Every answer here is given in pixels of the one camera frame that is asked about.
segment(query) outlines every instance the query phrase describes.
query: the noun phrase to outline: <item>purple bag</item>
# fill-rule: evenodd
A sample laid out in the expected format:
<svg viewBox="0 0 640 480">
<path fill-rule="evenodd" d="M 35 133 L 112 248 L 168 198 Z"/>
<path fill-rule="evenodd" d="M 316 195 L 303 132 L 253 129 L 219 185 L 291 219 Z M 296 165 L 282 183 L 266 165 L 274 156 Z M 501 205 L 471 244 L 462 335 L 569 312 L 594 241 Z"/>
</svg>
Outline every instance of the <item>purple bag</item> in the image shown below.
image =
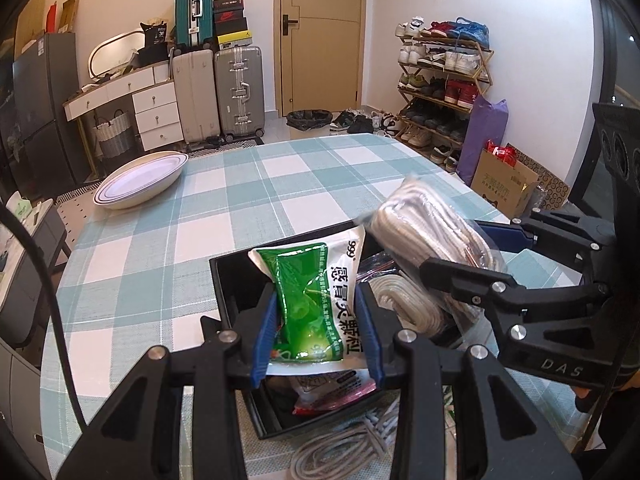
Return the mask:
<svg viewBox="0 0 640 480">
<path fill-rule="evenodd" d="M 501 145 L 508 120 L 509 108 L 505 99 L 494 105 L 481 95 L 476 98 L 458 162 L 458 175 L 468 186 L 474 179 L 486 142 L 490 140 Z"/>
</svg>

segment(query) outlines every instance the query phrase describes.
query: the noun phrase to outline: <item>red sneaker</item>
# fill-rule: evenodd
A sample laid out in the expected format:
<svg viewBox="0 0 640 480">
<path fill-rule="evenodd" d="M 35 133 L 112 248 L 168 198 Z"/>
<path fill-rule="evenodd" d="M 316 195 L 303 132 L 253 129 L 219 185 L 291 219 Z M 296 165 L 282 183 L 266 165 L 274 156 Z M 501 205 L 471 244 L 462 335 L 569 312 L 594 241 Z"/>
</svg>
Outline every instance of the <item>red sneaker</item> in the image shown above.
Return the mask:
<svg viewBox="0 0 640 480">
<path fill-rule="evenodd" d="M 471 110 L 474 107 L 476 98 L 478 97 L 478 87 L 473 83 L 460 81 L 460 97 L 458 98 L 458 106 Z"/>
<path fill-rule="evenodd" d="M 460 91 L 462 90 L 461 84 L 464 84 L 462 81 L 455 81 L 450 79 L 447 81 L 447 89 L 444 93 L 444 100 L 447 103 L 458 104 L 458 100 L 460 98 Z"/>
<path fill-rule="evenodd" d="M 447 32 L 456 28 L 451 25 L 451 22 L 431 22 L 431 28 L 423 30 L 421 34 L 423 36 L 433 36 L 434 38 L 441 37 L 446 38 Z"/>
</svg>

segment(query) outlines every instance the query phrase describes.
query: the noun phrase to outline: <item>red snack bag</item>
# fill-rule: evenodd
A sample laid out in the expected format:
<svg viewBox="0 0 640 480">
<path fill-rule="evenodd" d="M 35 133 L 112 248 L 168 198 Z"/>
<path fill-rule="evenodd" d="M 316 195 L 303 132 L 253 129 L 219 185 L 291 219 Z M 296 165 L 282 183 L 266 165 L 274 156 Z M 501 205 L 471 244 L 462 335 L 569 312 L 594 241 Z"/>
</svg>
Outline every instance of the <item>red snack bag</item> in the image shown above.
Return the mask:
<svg viewBox="0 0 640 480">
<path fill-rule="evenodd" d="M 513 148 L 505 148 L 503 146 L 498 146 L 497 144 L 492 143 L 490 140 L 486 142 L 486 150 L 498 157 L 501 161 L 506 162 L 512 168 L 515 168 L 517 156 L 516 150 Z"/>
</svg>

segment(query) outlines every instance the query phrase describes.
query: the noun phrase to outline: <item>blue gripper pad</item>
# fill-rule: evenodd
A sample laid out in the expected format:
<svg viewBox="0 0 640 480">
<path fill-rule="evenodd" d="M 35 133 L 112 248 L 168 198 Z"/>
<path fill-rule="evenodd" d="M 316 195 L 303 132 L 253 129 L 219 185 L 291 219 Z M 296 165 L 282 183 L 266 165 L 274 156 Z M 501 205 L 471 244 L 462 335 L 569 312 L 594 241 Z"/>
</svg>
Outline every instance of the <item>blue gripper pad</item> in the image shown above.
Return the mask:
<svg viewBox="0 0 640 480">
<path fill-rule="evenodd" d="M 533 248 L 532 238 L 527 237 L 519 226 L 482 221 L 477 224 L 501 251 L 517 254 L 524 249 Z"/>
<path fill-rule="evenodd" d="M 276 337 L 276 323 L 278 317 L 278 297 L 274 292 L 267 304 L 262 318 L 260 332 L 254 344 L 254 365 L 251 369 L 250 379 L 254 388 L 260 385 L 260 381 L 267 375 L 267 366 L 271 357 L 273 340 Z"/>
<path fill-rule="evenodd" d="M 356 285 L 353 303 L 369 375 L 376 381 L 376 386 L 382 387 L 382 381 L 385 379 L 385 373 L 382 369 L 382 347 L 360 285 Z"/>
</svg>

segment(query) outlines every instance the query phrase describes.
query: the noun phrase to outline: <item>teal suitcase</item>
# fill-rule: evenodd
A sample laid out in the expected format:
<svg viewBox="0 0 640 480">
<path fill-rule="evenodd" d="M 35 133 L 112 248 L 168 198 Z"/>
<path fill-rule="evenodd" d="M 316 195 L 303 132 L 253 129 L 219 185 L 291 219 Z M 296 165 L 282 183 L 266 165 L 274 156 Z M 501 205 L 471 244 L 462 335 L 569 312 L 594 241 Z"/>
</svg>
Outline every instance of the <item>teal suitcase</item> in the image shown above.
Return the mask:
<svg viewBox="0 0 640 480">
<path fill-rule="evenodd" d="M 175 0 L 175 41 L 187 48 L 213 48 L 213 0 Z"/>
</svg>

